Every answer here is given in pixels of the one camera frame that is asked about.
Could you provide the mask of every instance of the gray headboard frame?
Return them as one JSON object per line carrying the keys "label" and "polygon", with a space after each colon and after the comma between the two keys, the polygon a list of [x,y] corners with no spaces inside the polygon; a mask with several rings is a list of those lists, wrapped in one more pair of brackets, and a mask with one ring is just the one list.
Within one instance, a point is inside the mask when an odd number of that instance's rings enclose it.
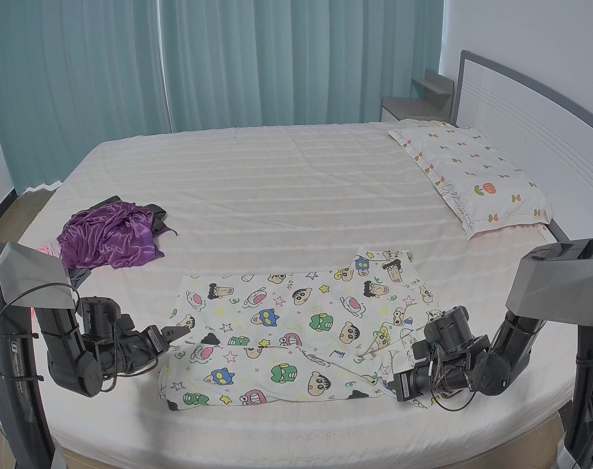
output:
{"label": "gray headboard frame", "polygon": [[[456,85],[456,95],[455,95],[455,105],[453,108],[453,117],[451,122],[453,125],[457,126],[457,114],[459,112],[459,104],[461,100],[461,92],[463,86],[463,71],[466,60],[472,61],[473,63],[480,64],[492,71],[495,71],[499,74],[502,74],[508,78],[511,78],[513,81],[518,82],[527,88],[541,94],[547,99],[550,99],[555,104],[561,106],[563,109],[566,109],[570,113],[572,113],[577,118],[581,119],[584,123],[588,124],[590,127],[593,128],[593,113],[590,113],[587,109],[583,106],[575,103],[571,99],[566,98],[563,94],[560,94],[554,89],[551,89],[549,86],[544,85],[533,78],[522,74],[510,67],[507,67],[503,64],[497,63],[496,61],[492,61],[491,59],[484,58],[477,54],[473,54],[470,51],[463,50],[462,55],[460,57],[459,63],[459,76],[457,78],[457,85]],[[557,223],[551,221],[548,225],[548,229],[553,234],[553,236],[562,242],[569,241],[566,234],[561,230]]]}

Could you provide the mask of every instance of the white pillowcase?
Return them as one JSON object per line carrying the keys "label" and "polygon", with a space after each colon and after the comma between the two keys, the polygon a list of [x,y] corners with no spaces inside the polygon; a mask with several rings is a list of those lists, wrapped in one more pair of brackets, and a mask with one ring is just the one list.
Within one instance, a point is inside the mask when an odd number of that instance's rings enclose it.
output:
{"label": "white pillowcase", "polygon": [[535,183],[474,129],[410,127],[388,132],[461,219],[468,239],[515,224],[550,223],[553,209]]}

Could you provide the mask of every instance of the star print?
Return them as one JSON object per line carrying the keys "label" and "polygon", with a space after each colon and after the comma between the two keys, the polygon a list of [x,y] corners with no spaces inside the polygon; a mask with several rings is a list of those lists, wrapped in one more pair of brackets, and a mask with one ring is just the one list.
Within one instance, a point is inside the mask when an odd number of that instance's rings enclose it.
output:
{"label": "star print", "polygon": [[236,358],[238,357],[238,355],[235,355],[231,351],[229,351],[226,355],[223,355],[223,357],[227,360],[227,363],[236,363]]}

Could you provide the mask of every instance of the teal curtain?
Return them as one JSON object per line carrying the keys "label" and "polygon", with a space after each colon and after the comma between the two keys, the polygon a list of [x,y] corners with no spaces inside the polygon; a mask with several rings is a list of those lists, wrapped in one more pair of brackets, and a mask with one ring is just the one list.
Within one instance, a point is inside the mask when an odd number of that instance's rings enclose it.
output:
{"label": "teal curtain", "polygon": [[168,132],[156,0],[0,0],[0,143],[15,188]]}
{"label": "teal curtain", "polygon": [[0,0],[0,142],[18,192],[96,145],[379,120],[438,69],[443,0]]}
{"label": "teal curtain", "polygon": [[378,121],[440,63],[443,0],[160,0],[174,131]]}

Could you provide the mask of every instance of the mattress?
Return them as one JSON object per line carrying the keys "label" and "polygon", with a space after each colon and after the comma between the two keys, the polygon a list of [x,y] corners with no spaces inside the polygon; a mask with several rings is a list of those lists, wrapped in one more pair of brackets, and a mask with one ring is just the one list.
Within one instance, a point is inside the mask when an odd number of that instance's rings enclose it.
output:
{"label": "mattress", "polygon": [[[393,127],[239,128],[103,143],[21,243],[55,238],[72,213],[114,194],[165,208],[178,234],[157,239],[164,258],[96,269],[80,287],[82,296],[112,297],[140,329],[166,324],[180,279],[192,271],[322,271],[347,264],[360,246],[410,249],[440,306],[465,305],[473,332],[491,338],[520,257],[547,242],[534,226],[467,241],[459,219],[388,136]],[[43,373],[42,340],[35,348]],[[547,324],[527,370],[503,395],[477,395],[457,413],[387,396],[172,412],[159,398],[157,371],[120,379],[92,399],[44,373],[41,391],[63,447],[121,468],[431,468],[491,449],[552,415],[572,397],[575,353],[576,328]]]}

